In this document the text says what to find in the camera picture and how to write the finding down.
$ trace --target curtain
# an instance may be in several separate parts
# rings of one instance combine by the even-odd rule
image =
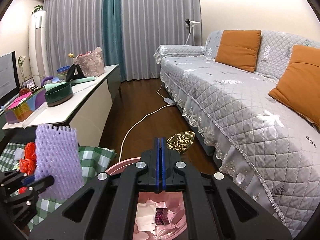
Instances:
[[[103,47],[102,0],[44,0],[47,11],[46,41],[52,75],[62,66],[71,65],[75,56]]]
[[[122,37],[127,80],[158,78],[153,54],[162,44],[185,44],[185,19],[201,21],[200,0],[122,0]],[[201,45],[201,24],[188,45]]]
[[[122,49],[121,0],[103,0],[102,33],[105,65],[119,64],[121,82],[126,79]]]

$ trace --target orange cushion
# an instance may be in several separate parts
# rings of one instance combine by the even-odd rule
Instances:
[[[320,129],[320,49],[295,45],[289,65],[269,96]]]
[[[215,61],[254,72],[261,31],[224,31]]]

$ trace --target white floor-standing air conditioner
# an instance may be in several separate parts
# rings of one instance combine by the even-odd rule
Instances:
[[[33,79],[41,86],[44,77],[50,76],[46,48],[46,11],[37,11],[31,16],[29,25],[29,56]]]

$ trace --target dark brown floor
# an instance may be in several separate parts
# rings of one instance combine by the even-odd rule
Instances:
[[[139,80],[121,83],[122,100],[117,95],[106,122],[100,147],[115,149],[117,156],[111,165],[118,162],[121,143],[127,131],[146,114],[165,106],[163,98],[156,94],[160,79]],[[164,88],[160,93],[168,97]],[[148,116],[128,134],[121,160],[140,157],[141,152],[152,149],[155,137],[171,137],[190,130],[177,107],[166,107]],[[185,161],[191,162],[200,172],[213,174],[216,171],[213,160],[202,149],[195,138],[191,148],[183,154]]]

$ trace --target metal bolt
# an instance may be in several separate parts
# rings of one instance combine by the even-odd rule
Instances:
[[[216,172],[216,173],[214,174],[214,178],[215,178],[215,179],[218,179],[218,180],[221,180],[221,179],[224,178],[224,175],[223,175],[223,173],[221,173],[221,172]]]
[[[138,169],[142,169],[142,168],[144,168],[146,166],[146,163],[145,162],[137,162],[136,163],[136,167],[138,168]]]
[[[107,177],[108,177],[108,174],[106,174],[105,172],[101,172],[98,174],[99,180],[105,180]]]
[[[176,166],[177,166],[177,168],[182,169],[186,166],[186,163],[185,162],[177,162]]]

